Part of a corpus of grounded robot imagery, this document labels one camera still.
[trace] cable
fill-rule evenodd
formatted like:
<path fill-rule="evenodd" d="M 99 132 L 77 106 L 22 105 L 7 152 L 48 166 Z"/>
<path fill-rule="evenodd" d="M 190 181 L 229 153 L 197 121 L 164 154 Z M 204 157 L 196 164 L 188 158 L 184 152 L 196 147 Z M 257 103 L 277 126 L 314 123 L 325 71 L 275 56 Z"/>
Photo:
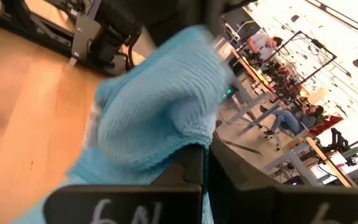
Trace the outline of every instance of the cable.
<path fill-rule="evenodd" d="M 355 157 L 351 157 L 351 161 L 353 162 L 353 163 L 355 163 L 355 164 L 357 164 L 358 163 L 358 161 L 356 161 L 356 159 L 355 159 Z"/>
<path fill-rule="evenodd" d="M 142 33 L 142 31 L 139 31 L 138 33 L 136 33 L 136 35 L 134 37 L 134 40 L 132 41 L 132 43 L 129 44 L 129 47 L 128 47 L 128 60 L 126 62 L 127 62 L 127 66 L 130 69 L 135 67 L 134 59 L 132 57 L 132 48 L 135 46 L 135 44 L 136 44 L 137 40 L 139 39 L 141 33 Z"/>
<path fill-rule="evenodd" d="M 333 176 L 333 177 L 335 177 L 335 178 L 338 178 L 338 177 L 335 176 L 334 174 L 330 174 L 329 172 L 327 172 L 326 170 L 324 170 L 323 168 L 321 168 L 320 164 L 318 164 L 317 167 L 320 168 L 324 173 L 326 173 L 326 174 L 328 174 L 328 175 L 330 175 L 330 176 Z"/>

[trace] white shirt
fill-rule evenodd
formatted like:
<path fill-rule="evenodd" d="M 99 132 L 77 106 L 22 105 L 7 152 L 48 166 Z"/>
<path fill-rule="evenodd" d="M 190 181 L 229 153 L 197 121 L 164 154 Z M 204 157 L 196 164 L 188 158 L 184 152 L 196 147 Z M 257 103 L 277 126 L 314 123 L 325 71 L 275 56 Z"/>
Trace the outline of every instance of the white shirt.
<path fill-rule="evenodd" d="M 269 39 L 266 33 L 258 32 L 251 36 L 251 39 L 254 41 L 255 47 L 259 49 L 261 59 L 266 60 L 273 54 L 274 49 L 271 47 L 266 47 L 267 40 Z"/>

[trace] black machine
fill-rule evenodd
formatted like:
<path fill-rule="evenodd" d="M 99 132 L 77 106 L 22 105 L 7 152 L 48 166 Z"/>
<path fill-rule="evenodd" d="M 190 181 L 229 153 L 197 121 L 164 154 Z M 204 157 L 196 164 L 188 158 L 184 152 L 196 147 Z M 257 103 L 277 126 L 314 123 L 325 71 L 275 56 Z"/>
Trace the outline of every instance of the black machine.
<path fill-rule="evenodd" d="M 300 95 L 300 89 L 296 85 L 296 77 L 292 77 L 280 70 L 281 65 L 274 61 L 264 63 L 262 73 L 272 80 L 269 84 L 274 93 L 286 104 L 294 101 Z"/>
<path fill-rule="evenodd" d="M 321 151 L 325 154 L 330 152 L 339 152 L 343 158 L 346 160 L 346 165 L 355 166 L 355 160 L 357 158 L 358 147 L 351 147 L 348 141 L 342 136 L 336 128 L 331 128 L 332 134 L 332 142 L 328 146 L 319 145 Z M 315 151 L 310 151 L 309 153 L 300 157 L 301 161 L 305 161 L 308 158 L 317 157 L 317 153 Z"/>
<path fill-rule="evenodd" d="M 111 72 L 117 55 L 125 58 L 127 70 L 134 66 L 132 47 L 142 24 L 119 2 L 94 0 L 87 6 L 80 0 L 51 0 L 75 23 L 74 33 L 31 12 L 23 0 L 2 3 L 5 13 L 0 26 L 4 29 L 108 75 L 117 75 Z M 122 45 L 128 46 L 129 55 L 119 51 Z"/>
<path fill-rule="evenodd" d="M 0 26 L 109 73 L 106 67 L 114 66 L 111 59 L 120 55 L 118 48 L 122 44 L 133 46 L 142 26 L 156 46 L 194 24 L 207 24 L 217 34 L 219 15 L 248 1 L 123 2 L 94 0 L 89 6 L 79 0 L 54 1 L 75 21 L 75 33 L 70 33 L 30 12 L 24 0 L 5 0 L 6 13 Z M 127 64 L 133 66 L 130 58 L 128 55 Z M 77 185 L 58 189 L 45 203 L 45 220 L 76 224 L 198 224 L 208 190 L 217 224 L 358 221 L 357 189 L 280 185 L 230 150 L 217 135 L 208 155 L 203 147 L 190 145 L 174 156 L 174 162 L 151 185 Z M 204 162 L 208 162 L 208 175 Z M 343 206 L 343 201 L 357 206 Z"/>
<path fill-rule="evenodd" d="M 251 49 L 244 49 L 244 56 L 248 60 L 249 65 L 258 69 L 262 66 L 263 60 L 260 58 L 260 53 L 253 53 Z"/>
<path fill-rule="evenodd" d="M 124 57 L 126 70 L 134 67 L 132 48 L 145 27 L 156 46 L 179 30 L 207 24 L 217 34 L 220 15 L 251 1 L 135 1 L 48 0 L 75 24 L 70 32 L 31 12 L 24 0 L 2 0 L 0 27 L 70 57 L 107 75 L 114 71 L 116 56 Z M 128 46 L 128 55 L 120 52 Z"/>

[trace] desk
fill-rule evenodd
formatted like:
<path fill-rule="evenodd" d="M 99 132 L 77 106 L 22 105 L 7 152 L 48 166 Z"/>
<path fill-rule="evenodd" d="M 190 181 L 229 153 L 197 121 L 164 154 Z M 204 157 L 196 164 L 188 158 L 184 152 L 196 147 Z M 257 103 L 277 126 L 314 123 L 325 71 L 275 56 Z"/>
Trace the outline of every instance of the desk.
<path fill-rule="evenodd" d="M 239 62 L 242 64 L 242 66 L 244 66 L 255 82 L 263 82 L 263 84 L 266 86 L 269 84 L 255 68 L 248 64 L 248 61 L 244 57 L 241 57 L 234 49 L 232 49 L 231 52 L 237 59 L 239 59 Z M 266 92 L 271 91 L 266 86 L 262 86 L 261 89 Z"/>
<path fill-rule="evenodd" d="M 329 160 L 325 154 L 321 151 L 321 149 L 316 145 L 313 139 L 306 138 L 306 141 L 299 144 L 297 147 L 285 152 L 284 155 L 280 156 L 279 158 L 275 159 L 271 163 L 267 164 L 263 172 L 267 172 L 275 167 L 280 167 L 280 164 L 283 162 L 291 162 L 293 166 L 297 169 L 300 175 L 302 175 L 306 180 L 308 180 L 309 184 L 313 186 L 322 186 L 322 182 L 318 180 L 312 170 L 306 168 L 303 161 L 300 160 L 297 154 L 307 149 L 314 150 L 319 157 L 327 163 L 327 165 L 331 168 L 334 172 L 334 175 L 338 177 L 338 179 L 342 182 L 345 187 L 357 187 L 354 181 L 347 176 L 343 171 L 335 166 L 331 160 Z"/>
<path fill-rule="evenodd" d="M 248 119 L 245 119 L 245 118 L 242 117 L 244 114 L 249 112 L 254 106 L 260 104 L 263 101 L 265 101 L 268 98 L 268 92 L 271 92 L 274 96 L 275 96 L 275 94 L 269 88 L 267 88 L 268 83 L 263 78 L 263 76 L 260 73 L 258 73 L 253 67 L 251 67 L 244 57 L 241 57 L 234 49 L 232 49 L 231 52 L 239 60 L 239 63 L 241 63 L 242 66 L 244 66 L 244 68 L 251 75 L 251 77 L 254 79 L 254 81 L 255 82 L 260 82 L 259 88 L 263 91 L 262 94 L 260 94 L 256 99 L 254 99 L 252 101 L 252 104 L 249 104 L 249 106 L 246 107 L 246 109 L 248 111 L 240 110 L 240 112 L 230 120 L 230 122 L 233 122 L 234 118 L 237 118 L 237 119 L 242 118 L 243 120 L 249 122 L 249 124 L 240 133 L 240 134 L 245 134 L 249 129 L 251 129 L 252 127 L 254 127 L 256 125 L 258 125 L 261 128 L 259 123 L 263 119 L 265 119 L 268 115 L 273 113 L 273 111 L 275 111 L 279 107 L 279 101 L 276 101 L 271 108 L 269 108 L 266 112 L 264 112 L 262 115 L 260 115 L 258 118 L 256 118 L 253 121 L 249 121 Z"/>

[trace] metal frame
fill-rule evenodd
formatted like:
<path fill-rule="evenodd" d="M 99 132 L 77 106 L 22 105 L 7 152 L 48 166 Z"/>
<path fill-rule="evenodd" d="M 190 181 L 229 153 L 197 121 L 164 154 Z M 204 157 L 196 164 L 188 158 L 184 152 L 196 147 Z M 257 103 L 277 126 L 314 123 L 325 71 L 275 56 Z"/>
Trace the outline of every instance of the metal frame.
<path fill-rule="evenodd" d="M 274 138 L 274 140 L 276 141 L 276 150 L 280 150 L 282 148 L 282 141 L 280 139 L 280 136 L 278 135 L 279 133 L 283 133 L 285 135 L 287 135 L 288 137 L 292 138 L 292 139 L 297 139 L 297 138 L 302 138 L 304 137 L 306 134 L 309 133 L 309 131 L 313 128 L 308 128 L 306 127 L 306 125 L 304 125 L 302 122 L 299 122 L 299 124 L 301 125 L 301 127 L 303 127 L 303 130 L 300 132 L 300 133 L 292 133 L 292 131 L 290 130 L 287 130 L 287 129 L 284 129 L 282 127 L 278 127 L 280 129 L 280 132 L 278 133 L 275 133 L 272 138 Z"/>
<path fill-rule="evenodd" d="M 269 170 L 280 166 L 283 162 L 290 162 L 299 172 L 300 175 L 302 175 L 310 185 L 320 187 L 323 186 L 323 184 L 317 179 L 317 177 L 305 167 L 301 159 L 298 157 L 298 153 L 305 151 L 310 148 L 310 145 L 307 142 L 303 142 L 296 148 L 286 152 L 284 155 L 280 156 L 279 158 L 275 159 L 273 162 L 267 164 L 262 172 L 268 172 Z"/>
<path fill-rule="evenodd" d="M 267 97 L 267 93 L 262 93 L 258 97 L 252 98 L 248 94 L 247 90 L 242 86 L 242 83 L 236 77 L 233 78 L 232 85 L 234 85 L 239 90 L 240 96 L 243 98 L 244 102 L 247 105 L 244 106 L 244 105 L 238 103 L 236 94 L 234 94 L 232 96 L 232 98 L 233 98 L 234 102 L 236 103 L 236 105 L 239 107 L 240 111 L 236 115 L 234 115 L 232 118 L 230 118 L 228 123 L 233 123 L 233 122 L 237 121 L 238 119 L 242 119 L 248 123 L 253 123 L 253 121 L 245 118 L 244 115 L 251 112 L 251 109 L 254 106 L 259 105 L 259 104 L 261 104 L 261 102 L 265 101 L 265 99 Z"/>
<path fill-rule="evenodd" d="M 276 17 L 273 17 L 273 18 L 274 18 L 274 20 L 275 20 L 276 22 L 278 22 L 280 25 L 284 26 L 288 31 L 290 31 L 291 33 L 295 34 L 295 31 L 294 31 L 293 29 L 291 29 L 291 27 L 289 27 L 287 24 L 281 23 Z M 300 39 L 296 39 L 296 40 L 302 40 L 304 43 L 308 44 L 310 47 L 315 47 L 313 44 L 307 42 L 307 41 L 305 40 L 305 38 L 300 38 Z M 307 53 L 308 55 L 310 55 L 311 52 L 305 50 L 305 53 Z M 326 55 L 323 55 L 321 52 L 318 52 L 318 55 L 323 56 L 323 57 L 326 58 Z M 334 67 L 340 69 L 340 70 L 341 70 L 343 73 L 345 73 L 347 76 L 352 76 L 352 74 L 351 74 L 349 71 L 347 71 L 344 67 L 342 67 L 340 64 L 336 63 L 335 61 L 332 61 L 332 63 L 333 63 L 333 65 L 334 65 Z"/>
<path fill-rule="evenodd" d="M 245 134 L 247 131 L 249 131 L 254 126 L 262 127 L 260 125 L 260 122 L 263 121 L 267 116 L 271 115 L 273 113 L 273 111 L 277 110 L 277 108 L 279 108 L 279 107 L 280 107 L 279 101 L 276 101 L 271 108 L 269 108 L 262 115 L 260 115 L 259 117 L 257 117 L 253 121 L 251 121 L 239 134 L 240 135 Z"/>
<path fill-rule="evenodd" d="M 91 20 L 90 22 L 93 22 L 93 26 L 87 26 L 87 29 L 91 29 L 92 32 L 87 32 L 86 34 L 88 35 L 87 37 L 89 38 L 89 36 L 95 36 L 97 34 L 96 30 L 100 29 L 100 24 L 98 24 L 96 21 L 94 21 L 93 19 L 96 17 L 96 14 L 98 13 L 98 9 L 100 6 L 101 0 L 93 0 L 93 4 L 91 6 L 91 8 L 89 9 L 86 17 Z M 73 39 L 73 47 L 71 49 L 71 54 L 74 55 L 74 57 L 70 58 L 70 65 L 74 66 L 74 64 L 77 62 L 77 58 L 80 57 L 77 49 L 74 48 L 74 46 L 76 45 L 75 42 L 78 42 L 78 37 L 82 37 L 82 31 L 83 29 L 80 28 L 80 21 L 78 21 L 78 19 L 75 22 L 75 30 L 74 30 L 74 39 Z M 82 47 L 83 49 L 85 49 L 86 51 L 88 51 L 88 42 L 83 43 L 84 46 Z"/>
<path fill-rule="evenodd" d="M 296 36 L 303 34 L 307 39 L 311 40 L 311 43 L 314 44 L 314 46 L 318 49 L 324 49 L 327 53 L 329 53 L 332 58 L 330 60 L 328 60 L 326 63 L 324 63 L 324 65 L 320 66 L 319 68 L 317 68 L 312 74 L 308 75 L 306 78 L 304 78 L 301 82 L 299 82 L 298 84 L 296 84 L 296 86 L 300 86 L 302 84 L 304 84 L 304 82 L 306 82 L 309 78 L 313 77 L 314 75 L 316 75 L 321 69 L 323 69 L 325 66 L 327 66 L 328 64 L 330 64 L 332 61 L 334 61 L 337 57 L 336 55 L 334 55 L 331 51 L 329 51 L 325 46 L 323 46 L 321 43 L 318 42 L 318 40 L 313 39 L 311 37 L 309 37 L 307 34 L 303 33 L 302 31 L 298 31 L 296 34 L 294 34 L 290 39 L 288 39 L 284 44 L 282 44 L 269 58 L 267 58 L 265 60 L 265 62 L 269 61 L 272 57 L 274 57 L 274 55 L 276 55 L 281 49 L 283 49 L 289 42 L 291 42 Z"/>
<path fill-rule="evenodd" d="M 36 17 L 40 20 L 41 23 L 52 30 L 52 32 L 64 35 L 70 42 L 74 36 L 72 33 L 44 19 L 43 17 L 32 13 L 24 1 L 7 0 L 3 1 L 3 3 L 5 5 L 6 11 L 0 20 L 1 28 L 26 38 L 29 41 L 36 42 L 39 45 L 56 51 L 66 57 L 71 56 L 70 48 L 67 46 L 67 44 L 54 41 L 43 32 L 37 31 L 37 27 L 30 17 Z"/>

